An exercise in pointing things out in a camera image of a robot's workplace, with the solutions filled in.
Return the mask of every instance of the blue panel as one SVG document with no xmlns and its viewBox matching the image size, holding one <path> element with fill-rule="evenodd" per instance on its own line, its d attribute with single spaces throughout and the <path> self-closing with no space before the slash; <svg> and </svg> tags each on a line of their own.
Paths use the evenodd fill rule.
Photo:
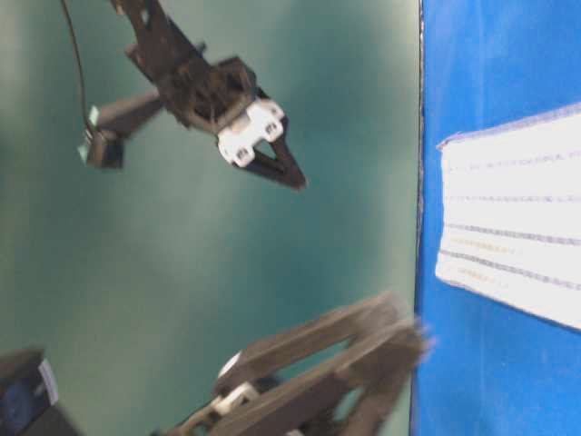
<svg viewBox="0 0 581 436">
<path fill-rule="evenodd" d="M 418 309 L 436 339 L 417 435 L 581 434 L 581 336 L 439 281 L 447 136 L 581 101 L 578 0 L 424 0 L 425 212 Z"/>
</svg>

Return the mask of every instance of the green wall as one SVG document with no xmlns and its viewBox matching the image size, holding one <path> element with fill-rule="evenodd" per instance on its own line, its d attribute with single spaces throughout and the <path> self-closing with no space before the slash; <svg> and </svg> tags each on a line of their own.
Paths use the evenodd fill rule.
<svg viewBox="0 0 581 436">
<path fill-rule="evenodd" d="M 167 429 L 249 342 L 386 288 L 413 298 L 417 2 L 163 4 L 211 61 L 253 67 L 310 185 L 235 171 L 168 114 L 123 172 L 85 168 L 58 2 L 0 0 L 0 352 L 44 345 L 88 436 Z M 71 7 L 89 101 L 150 89 L 123 57 L 129 22 Z"/>
</svg>

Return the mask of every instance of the black cable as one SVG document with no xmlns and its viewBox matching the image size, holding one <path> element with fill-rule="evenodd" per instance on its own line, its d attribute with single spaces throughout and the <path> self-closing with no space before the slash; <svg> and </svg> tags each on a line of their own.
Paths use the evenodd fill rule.
<svg viewBox="0 0 581 436">
<path fill-rule="evenodd" d="M 73 44 L 74 50 L 74 59 L 76 61 L 76 71 L 78 75 L 78 83 L 79 83 L 79 98 L 81 103 L 81 114 L 83 115 L 84 125 L 89 133 L 94 131 L 94 127 L 89 121 L 89 115 L 86 112 L 86 96 L 84 90 L 84 75 L 83 75 L 83 66 L 81 64 L 81 56 L 79 55 L 79 47 L 76 43 L 76 37 L 74 35 L 74 28 L 73 28 L 73 20 L 71 19 L 71 15 L 69 14 L 69 9 L 66 5 L 66 0 L 61 0 L 61 6 L 63 7 L 64 17 L 66 18 L 66 23 L 69 28 L 69 34 L 71 36 L 71 43 Z"/>
</svg>

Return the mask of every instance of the white cloth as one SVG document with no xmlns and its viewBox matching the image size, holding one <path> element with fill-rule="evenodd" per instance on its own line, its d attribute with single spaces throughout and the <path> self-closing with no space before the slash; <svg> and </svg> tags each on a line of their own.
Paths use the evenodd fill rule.
<svg viewBox="0 0 581 436">
<path fill-rule="evenodd" d="M 437 277 L 581 329 L 581 105 L 441 150 Z"/>
</svg>

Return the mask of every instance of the white bracket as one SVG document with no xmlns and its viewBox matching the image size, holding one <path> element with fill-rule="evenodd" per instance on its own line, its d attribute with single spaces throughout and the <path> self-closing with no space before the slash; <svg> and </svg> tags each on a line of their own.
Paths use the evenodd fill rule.
<svg viewBox="0 0 581 436">
<path fill-rule="evenodd" d="M 228 164 L 245 167 L 254 160 L 262 140 L 276 141 L 283 133 L 284 112 L 272 100 L 256 99 L 241 116 L 218 133 L 218 149 Z"/>
</svg>

